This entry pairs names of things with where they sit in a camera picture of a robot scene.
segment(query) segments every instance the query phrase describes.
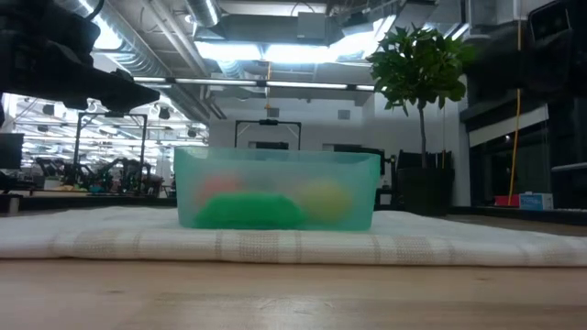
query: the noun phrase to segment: red object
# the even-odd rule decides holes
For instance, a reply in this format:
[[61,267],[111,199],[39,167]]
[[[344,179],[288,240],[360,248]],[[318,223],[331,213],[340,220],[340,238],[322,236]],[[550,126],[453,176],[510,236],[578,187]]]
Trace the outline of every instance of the red object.
[[208,178],[196,194],[196,205],[204,205],[218,193],[233,193],[242,190],[242,184],[236,176],[225,175]]
[[520,207],[520,195],[512,195],[512,204],[508,205],[509,196],[495,196],[495,206]]

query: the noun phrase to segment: green sponge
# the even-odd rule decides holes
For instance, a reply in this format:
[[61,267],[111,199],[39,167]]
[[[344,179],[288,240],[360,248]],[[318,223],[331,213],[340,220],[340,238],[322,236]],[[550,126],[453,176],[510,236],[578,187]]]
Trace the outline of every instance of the green sponge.
[[198,228],[296,229],[305,215],[282,194],[227,192],[209,199],[194,220]]

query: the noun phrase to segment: ceiling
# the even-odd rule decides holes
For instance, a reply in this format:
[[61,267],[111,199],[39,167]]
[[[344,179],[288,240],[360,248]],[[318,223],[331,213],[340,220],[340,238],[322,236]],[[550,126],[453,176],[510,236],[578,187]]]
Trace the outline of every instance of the ceiling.
[[[80,15],[86,15],[97,1],[57,0],[58,4]],[[153,13],[164,17],[161,8],[153,12],[146,7],[155,3],[155,0],[106,0],[105,9],[94,22],[102,28],[103,37],[118,39],[123,46],[123,51],[113,50],[120,44],[115,45],[111,50],[104,50],[104,47],[107,46],[104,43],[105,38],[99,39],[95,46],[102,47],[102,49],[93,53],[94,66],[107,72],[121,68],[130,71],[135,76],[226,78],[226,68],[219,65],[221,62],[214,59],[203,59],[198,52],[194,39],[198,39],[198,33],[202,36],[206,30],[199,28],[200,32],[196,31],[194,36],[194,25],[186,19],[189,15],[185,0],[159,1],[164,9],[170,13],[168,17],[175,21],[175,26],[181,30],[181,34],[185,36],[184,39],[189,40],[188,45],[191,44],[195,54],[190,52],[187,46],[182,45],[181,39],[174,31],[170,21],[163,19],[162,25],[160,21],[157,21]],[[327,33],[333,36],[337,35],[335,38],[328,37],[329,49],[333,48],[332,45],[339,47],[341,47],[340,45],[346,45],[345,47],[360,46],[358,55],[338,56],[334,62],[282,63],[273,61],[269,64],[262,60],[234,60],[242,75],[256,80],[271,78],[274,81],[286,82],[372,84],[369,65],[361,55],[363,45],[376,45],[375,39],[378,38],[376,24],[380,24],[380,29],[383,29],[385,19],[393,17],[395,26],[408,26],[415,23],[419,26],[436,28],[440,32],[449,33],[461,21],[460,0],[439,0],[437,4],[427,0],[409,1],[406,4],[399,0],[313,0],[309,3],[296,3],[288,0],[217,0],[217,2],[223,12],[220,27],[223,27],[222,20],[228,20],[227,17],[234,16],[241,17],[242,22],[248,22],[252,26],[258,25],[257,21],[265,19],[264,17],[277,17],[275,18],[277,21],[275,19],[269,21],[278,22],[277,26],[279,26],[282,19],[284,19],[283,22],[297,22],[297,19],[292,17],[296,17],[300,13],[324,13],[326,17],[329,17],[327,19],[335,24],[334,32],[329,30]],[[343,43],[344,40],[349,41],[349,39],[344,39],[344,35],[341,33],[342,26],[349,18],[349,14],[366,9],[369,9],[367,24],[373,26],[373,31],[370,34],[363,34],[361,38],[355,38],[351,42]],[[280,27],[277,26],[261,27],[257,30],[250,29],[250,31],[256,32],[256,35],[253,33],[252,38],[262,39],[271,34],[269,32],[275,34],[276,31],[269,30],[279,29]],[[175,42],[169,38],[170,34],[164,33],[164,29],[171,31]],[[218,29],[211,28],[210,31],[218,32]],[[263,50],[266,55],[267,45],[260,46],[260,50]],[[135,52],[135,57],[138,60],[128,62],[125,56],[132,52]],[[288,55],[294,59],[301,56],[295,51]],[[205,145],[208,139],[206,126],[210,120],[262,119],[267,116],[265,106],[270,105],[281,108],[282,116],[288,120],[318,118],[315,114],[320,112],[324,112],[324,115],[319,117],[320,120],[338,120],[338,111],[340,110],[349,110],[353,114],[358,112],[357,115],[351,116],[349,123],[352,124],[355,118],[360,117],[362,105],[371,96],[370,93],[364,92],[298,88],[271,88],[270,90],[259,87],[208,88],[193,85],[160,86],[159,90],[162,93],[159,102],[146,104],[131,112],[131,114],[143,114],[149,117],[145,157],[151,165],[155,165],[161,157],[169,157],[165,153],[168,147],[182,144]],[[46,115],[43,114],[43,106],[52,103],[24,97],[13,99],[11,104],[13,114],[17,116],[14,125],[15,131],[26,133],[27,162],[31,162],[32,158],[39,155],[63,159],[72,158],[78,120],[77,111],[66,109],[62,104],[54,104],[55,114]],[[168,120],[159,118],[159,112],[163,107],[170,109],[171,117]],[[94,102],[90,106],[90,110],[94,115],[105,111],[99,102]],[[196,137],[188,137],[189,128],[195,129]],[[100,163],[115,157],[136,159],[140,153],[138,146],[141,134],[141,128],[131,117],[104,118],[98,116],[82,130],[81,160],[88,163]]]
[[[185,1],[161,1],[173,15],[176,23],[183,30],[183,34],[190,40],[194,40],[194,26],[186,19],[189,15]],[[109,0],[109,2],[129,25],[137,31],[165,66],[171,70],[173,76],[180,78],[202,76],[201,73],[196,72],[190,67],[180,51],[173,46],[163,33],[150,11],[146,10],[143,4],[141,4],[141,1]],[[460,0],[440,0],[438,1],[438,5],[428,4],[422,6],[421,3],[423,1],[419,1],[416,7],[411,8],[411,11],[405,8],[403,21],[416,22],[417,25],[422,25],[426,22],[430,28],[436,28],[441,32],[449,31],[456,26],[456,23],[460,22]],[[260,15],[295,17],[299,13],[311,13],[313,11],[317,13],[328,11],[331,16],[340,15],[342,17],[340,20],[344,20],[348,12],[351,11],[371,8],[371,12],[376,13],[381,8],[387,8],[391,5],[398,6],[400,2],[383,0],[314,0],[310,3],[296,3],[284,0],[218,0],[218,4],[223,10],[223,19],[226,19],[227,16],[249,15],[247,19],[254,22],[255,20],[261,19]],[[388,9],[385,13],[391,14],[392,12],[390,10],[397,11],[398,9]],[[169,22],[166,22],[165,25],[167,28],[170,28]],[[205,72],[209,73],[212,77],[225,77],[216,60],[203,59],[203,62],[205,64]],[[269,68],[266,63],[257,60],[241,60],[239,65],[247,75],[259,79],[266,79],[269,75]],[[274,62],[271,64],[271,79],[287,82],[372,84],[368,63],[363,59],[338,61],[336,63]],[[250,98],[267,97],[264,90],[252,91],[253,93],[250,90],[235,87],[213,88],[212,90],[212,95],[216,100],[236,98],[242,101]],[[270,92],[271,98],[351,100],[358,106],[364,104],[369,96],[368,93],[304,89],[273,89]],[[221,111],[227,118],[238,118],[238,114],[235,114],[232,109],[221,109]],[[260,117],[263,116],[264,113],[260,109]]]

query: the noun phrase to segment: yellow ball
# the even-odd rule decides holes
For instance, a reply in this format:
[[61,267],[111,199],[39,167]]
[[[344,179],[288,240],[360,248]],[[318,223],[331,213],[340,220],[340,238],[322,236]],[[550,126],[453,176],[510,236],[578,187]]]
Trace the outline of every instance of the yellow ball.
[[352,208],[352,194],[334,180],[309,181],[296,197],[309,219],[321,223],[336,223]]

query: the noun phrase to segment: red ball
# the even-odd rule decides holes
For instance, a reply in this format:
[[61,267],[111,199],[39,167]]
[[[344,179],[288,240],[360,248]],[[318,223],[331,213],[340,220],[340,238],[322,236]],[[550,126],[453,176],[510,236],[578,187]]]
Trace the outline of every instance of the red ball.
[[195,203],[196,205],[203,206],[209,199],[219,193],[234,193],[239,191],[242,191],[242,184],[237,176],[223,175],[211,177],[198,186]]

